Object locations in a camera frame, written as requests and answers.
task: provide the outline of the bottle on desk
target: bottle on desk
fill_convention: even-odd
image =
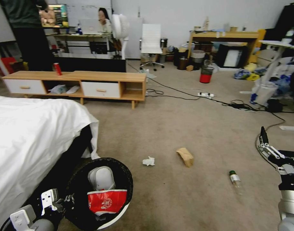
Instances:
[[[293,35],[294,35],[294,27],[292,27],[289,31],[287,31],[285,37],[282,39],[282,42],[291,43]]]

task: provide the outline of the laptop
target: laptop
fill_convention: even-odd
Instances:
[[[103,29],[97,19],[80,19],[80,26],[83,34],[102,35]]]

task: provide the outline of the bed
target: bed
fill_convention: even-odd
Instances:
[[[72,100],[0,96],[0,227],[43,189],[66,185],[87,146],[96,155],[98,122]]]

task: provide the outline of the computer monitor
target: computer monitor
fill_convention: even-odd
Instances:
[[[68,28],[66,4],[50,4],[48,11],[39,9],[41,24],[46,28]]]

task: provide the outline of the white bedsheet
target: white bedsheet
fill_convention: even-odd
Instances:
[[[73,100],[0,96],[0,227],[89,124],[97,148],[98,122]]]

